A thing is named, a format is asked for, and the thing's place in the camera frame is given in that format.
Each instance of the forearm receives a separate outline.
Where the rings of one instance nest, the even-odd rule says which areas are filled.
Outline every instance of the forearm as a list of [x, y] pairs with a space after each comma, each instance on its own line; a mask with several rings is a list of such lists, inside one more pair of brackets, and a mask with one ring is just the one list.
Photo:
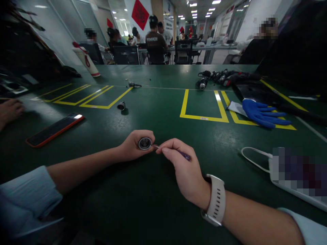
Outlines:
[[228, 191], [223, 225], [243, 244], [304, 245], [290, 215]]
[[47, 170], [57, 190], [61, 194], [66, 194], [104, 168], [120, 161], [121, 156], [116, 147], [52, 165], [47, 167]]

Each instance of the light blue sleeve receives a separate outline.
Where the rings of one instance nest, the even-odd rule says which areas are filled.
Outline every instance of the light blue sleeve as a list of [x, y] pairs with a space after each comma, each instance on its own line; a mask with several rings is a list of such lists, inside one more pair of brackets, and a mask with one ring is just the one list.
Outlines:
[[322, 226], [308, 218], [305, 218], [291, 210], [278, 208], [293, 217], [300, 228], [306, 245], [326, 245], [327, 243], [327, 227]]
[[59, 222], [42, 222], [62, 200], [45, 166], [0, 185], [1, 221], [13, 238]]

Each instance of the purple screwdriver handle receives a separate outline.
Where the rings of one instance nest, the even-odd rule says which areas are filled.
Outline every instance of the purple screwdriver handle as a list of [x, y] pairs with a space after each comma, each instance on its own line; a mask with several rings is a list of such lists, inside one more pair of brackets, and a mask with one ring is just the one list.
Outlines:
[[181, 152], [181, 151], [179, 151], [179, 150], [178, 150], [178, 152], [179, 152], [183, 157], [185, 157], [186, 160], [191, 161], [191, 157], [190, 157], [188, 154], [185, 154], [185, 153], [183, 153], [183, 152]]

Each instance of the white smartwatch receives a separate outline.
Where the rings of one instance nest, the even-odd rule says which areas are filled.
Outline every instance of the white smartwatch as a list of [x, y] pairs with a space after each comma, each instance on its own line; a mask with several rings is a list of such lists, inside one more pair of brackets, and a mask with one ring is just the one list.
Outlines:
[[209, 182], [211, 180], [211, 199], [207, 213], [201, 209], [201, 215], [210, 224], [222, 226], [226, 205], [224, 182], [213, 175], [207, 174], [205, 177]]

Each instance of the phone screen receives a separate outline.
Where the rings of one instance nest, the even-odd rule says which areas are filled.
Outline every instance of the phone screen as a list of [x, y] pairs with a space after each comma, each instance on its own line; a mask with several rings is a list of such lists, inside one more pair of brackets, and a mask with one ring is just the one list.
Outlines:
[[37, 133], [36, 135], [27, 139], [27, 142], [32, 146], [37, 146], [53, 136], [54, 134], [58, 133], [60, 130], [66, 128], [68, 125], [72, 124], [73, 122], [77, 121], [82, 117], [81, 114], [71, 113], [67, 117], [61, 119], [60, 121], [52, 124], [51, 126], [47, 127], [43, 131]]

